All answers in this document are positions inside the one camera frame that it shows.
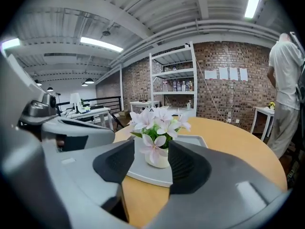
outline white vase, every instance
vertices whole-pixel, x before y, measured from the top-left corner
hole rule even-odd
[[[167,168],[170,166],[170,163],[168,162],[168,157],[159,156],[159,159],[156,164],[154,164],[150,158],[149,154],[145,154],[145,161],[150,164],[151,166],[157,167],[157,168]]]

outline white lily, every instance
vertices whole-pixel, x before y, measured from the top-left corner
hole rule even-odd
[[[175,131],[175,129],[179,128],[181,126],[180,122],[174,122],[171,123],[170,120],[167,121],[161,121],[161,120],[156,120],[157,125],[160,127],[160,129],[157,130],[157,133],[159,135],[162,135],[164,133],[167,133],[171,137],[177,137],[178,134]]]
[[[140,122],[140,115],[135,112],[130,112],[132,120],[128,123],[129,125],[136,125]]]
[[[189,132],[191,131],[191,124],[187,122],[188,116],[186,114],[180,115],[179,109],[178,109],[178,122],[181,123],[181,126],[183,126],[186,130]]]
[[[165,144],[166,137],[160,135],[156,138],[155,141],[152,140],[147,134],[142,136],[145,147],[140,149],[140,152],[143,154],[149,154],[149,159],[152,163],[156,164],[160,156],[167,157],[168,154],[165,150],[160,147]]]
[[[136,121],[138,122],[134,129],[140,130],[143,128],[150,129],[153,127],[153,119],[154,119],[154,113],[150,112],[147,108],[142,111],[142,113],[137,116]]]
[[[160,108],[152,108],[153,113],[156,118],[162,121],[172,120],[175,114],[174,110],[168,110],[169,106],[164,106]]]

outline round table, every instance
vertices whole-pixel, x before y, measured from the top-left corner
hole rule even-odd
[[[287,190],[284,170],[273,151],[260,139],[234,125],[220,121],[191,117],[191,131],[181,129],[179,134],[200,135],[210,149],[241,158],[282,191]],[[130,137],[131,127],[125,127],[115,134],[119,142]],[[143,227],[148,224],[166,204],[169,188],[159,187],[126,176],[123,181],[124,198],[130,224]]]

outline shelving unit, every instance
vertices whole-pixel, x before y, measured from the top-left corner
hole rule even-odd
[[[151,77],[151,100],[153,101],[154,95],[194,95],[193,106],[190,110],[185,108],[179,108],[180,113],[188,113],[189,116],[196,116],[197,111],[197,67],[196,67],[196,58],[193,47],[193,42],[190,42],[190,47],[182,48],[163,54],[156,55],[152,57],[152,54],[149,54],[149,66],[150,66],[150,77]],[[162,65],[162,72],[153,74],[153,60],[157,61]],[[166,71],[164,72],[164,67],[169,65],[175,65],[180,63],[192,62],[193,67],[182,70],[175,71]],[[193,78],[193,87],[194,90],[189,92],[154,92],[153,83],[156,78],[161,78],[162,80],[173,80],[173,79],[183,79],[183,78]],[[171,110],[177,110],[175,106],[170,107]]]

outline green leaf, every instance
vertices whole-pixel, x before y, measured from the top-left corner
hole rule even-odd
[[[139,137],[139,138],[142,138],[142,134],[141,133],[137,133],[137,132],[131,132],[131,134]]]

